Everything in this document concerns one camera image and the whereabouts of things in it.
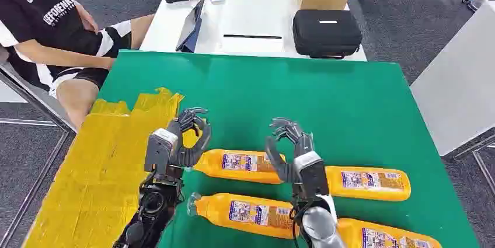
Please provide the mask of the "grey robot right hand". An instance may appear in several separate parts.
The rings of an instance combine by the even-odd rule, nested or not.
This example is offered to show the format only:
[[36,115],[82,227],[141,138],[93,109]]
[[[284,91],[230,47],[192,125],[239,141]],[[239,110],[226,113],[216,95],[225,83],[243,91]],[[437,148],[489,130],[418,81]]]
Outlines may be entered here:
[[265,153],[270,163],[274,167],[278,178],[282,182],[299,183],[294,165],[287,163],[276,148],[276,141],[282,138],[289,139],[294,144],[294,159],[314,150],[312,135],[303,131],[296,121],[284,117],[276,117],[269,125],[274,128],[272,136],[268,136],[265,141]]

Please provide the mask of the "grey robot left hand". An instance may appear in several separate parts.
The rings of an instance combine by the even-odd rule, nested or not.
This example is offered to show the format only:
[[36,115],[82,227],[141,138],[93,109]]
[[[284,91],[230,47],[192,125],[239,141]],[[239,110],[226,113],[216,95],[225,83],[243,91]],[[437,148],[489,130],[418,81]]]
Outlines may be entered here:
[[[192,107],[184,109],[178,117],[172,119],[166,130],[177,136],[175,146],[170,151],[169,164],[178,167],[192,167],[201,158],[212,135],[212,126],[207,119],[202,119],[198,114],[206,114],[207,109]],[[198,140],[192,147],[183,145],[183,133],[194,130]]]

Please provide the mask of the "person's left hand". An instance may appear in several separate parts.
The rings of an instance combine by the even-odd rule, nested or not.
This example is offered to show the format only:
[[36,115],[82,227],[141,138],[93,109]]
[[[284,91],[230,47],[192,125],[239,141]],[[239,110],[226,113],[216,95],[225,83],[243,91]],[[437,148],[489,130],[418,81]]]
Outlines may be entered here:
[[97,33],[99,31],[99,27],[93,16],[79,2],[75,1],[74,4],[84,28],[88,31]]

